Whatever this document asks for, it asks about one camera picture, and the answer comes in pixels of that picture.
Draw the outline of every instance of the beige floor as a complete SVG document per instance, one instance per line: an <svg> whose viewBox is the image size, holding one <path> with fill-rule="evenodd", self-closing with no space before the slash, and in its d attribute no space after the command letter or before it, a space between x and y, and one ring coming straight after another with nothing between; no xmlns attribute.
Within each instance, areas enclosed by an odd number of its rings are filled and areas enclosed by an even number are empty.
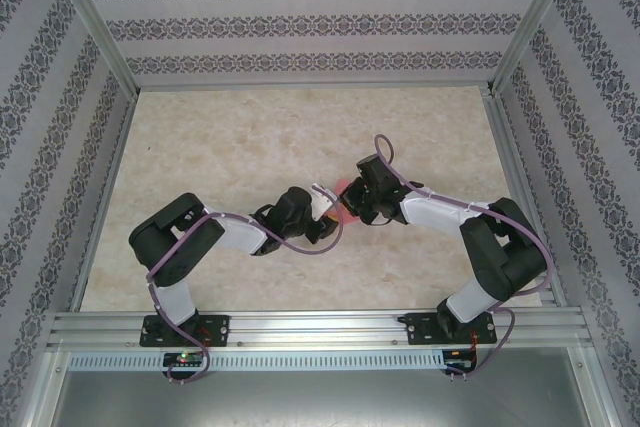
<svg viewBox="0 0 640 427"><path fill-rule="evenodd" d="M473 87L142 94L83 310L152 310L146 270L127 238L178 195L191 191L212 207L251 213L289 186L355 177L378 132L394 142L395 166L411 179L462 199L508 196ZM203 310L382 309L435 307L471 277L453 239L423 227L357 223L322 256L212 251L190 285Z"/></svg>

